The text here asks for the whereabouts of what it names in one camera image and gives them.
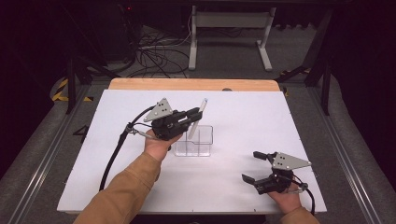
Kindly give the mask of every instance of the dark background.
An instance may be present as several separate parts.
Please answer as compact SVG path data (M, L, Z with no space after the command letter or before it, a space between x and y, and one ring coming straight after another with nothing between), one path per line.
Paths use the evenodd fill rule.
M99 64L134 57L124 48L128 42L122 28L104 24L109 20L120 21L117 7L106 4L65 7L72 17L59 5L44 0L0 3L0 176L51 109L50 90L64 77L70 55L82 54ZM149 14L146 8L135 13L146 11L140 14L141 22L183 35L189 7L158 8L162 15L154 10ZM392 32L396 18L392 9L384 0L356 0L335 10L323 50L331 58L332 74L340 83L350 116L395 188L391 171L396 170L396 90L393 88L396 36ZM114 16L101 16L111 15L108 13L111 11ZM318 26L323 12L319 7L279 7L274 26L305 27L309 22Z

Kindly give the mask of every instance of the white tabletop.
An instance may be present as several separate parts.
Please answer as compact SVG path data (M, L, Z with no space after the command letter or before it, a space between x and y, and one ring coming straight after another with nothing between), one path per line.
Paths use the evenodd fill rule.
M58 211L80 212L98 192L120 134L146 108L163 97L179 111L199 107L208 99L200 125L213 126L210 157L177 157L171 151L163 161L142 214L272 214L273 200L259 195L241 174L268 177L268 161L253 158L253 151L276 151L308 160L288 105L281 91L118 91L106 90L88 135L67 180ZM107 182L141 154L144 138L128 135L109 172ZM311 167L294 170L316 200L316 211L326 211ZM311 199L301 194L308 210Z

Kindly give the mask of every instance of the hand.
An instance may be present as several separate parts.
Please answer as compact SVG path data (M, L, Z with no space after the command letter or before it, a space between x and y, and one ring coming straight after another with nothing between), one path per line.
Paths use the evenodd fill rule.
M154 131L152 131L151 129L148 130L146 134L155 137ZM163 159L165 159L166 153L168 152L168 148L172 144L174 144L182 135L183 134L178 135L168 141L146 138L145 152L147 152L155 160L162 162Z
M289 189L285 189L282 193L278 193L276 191L269 192L268 195L277 203L280 210L287 214L299 207L302 207L300 201L300 194L298 193L288 193L288 191L295 191L298 189L298 186L294 183L291 183Z

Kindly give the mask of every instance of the floor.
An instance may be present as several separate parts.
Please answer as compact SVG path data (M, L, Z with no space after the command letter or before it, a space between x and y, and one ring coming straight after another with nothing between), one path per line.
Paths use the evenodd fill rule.
M170 77L274 79L281 71L291 70L302 63L315 32L312 27L287 28L283 31L273 28L267 52L274 70L265 72L255 46L255 40L260 39L262 31L244 30L237 37L205 31L199 35L196 69L187 70L184 75L181 72L172 74L179 67L186 67L188 59L177 51L167 51L166 58L178 65L169 63L166 72ZM169 49L188 54L189 43ZM122 64L113 63L110 69L120 66ZM142 68L142 65L135 63L120 75L134 76L134 71ZM162 71L157 70L151 69L152 72L135 77L163 77ZM306 88L303 83L305 76L298 75L281 83L280 87L287 90L286 100L306 153L314 164L313 169L318 175L318 184L328 208L327 213L317 214L318 220L321 223L396 223L396 193L350 119L337 81L332 79L330 116L325 116L318 107L320 84L315 88ZM0 223L73 222L76 215L57 212L56 207L81 147L81 135L74 133L90 125L109 81L107 77L94 76L91 86L78 85L78 99L88 96L93 100L78 101L70 115L65 114L67 102L55 102L0 181ZM54 83L49 96L60 82ZM279 218L280 215L266 216L266 223L277 223ZM138 216L133 223L193 221L203 224L263 223L264 217Z

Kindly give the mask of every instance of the white metal stand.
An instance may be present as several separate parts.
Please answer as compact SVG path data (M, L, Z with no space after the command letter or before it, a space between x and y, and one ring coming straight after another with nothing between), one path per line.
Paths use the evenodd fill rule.
M262 40L257 41L257 46L262 56L262 63L266 71L272 71L265 44L271 30L276 8L272 7L269 12L201 12L192 7L191 13L191 49L189 69L194 70L197 57L197 27L243 27L265 28Z

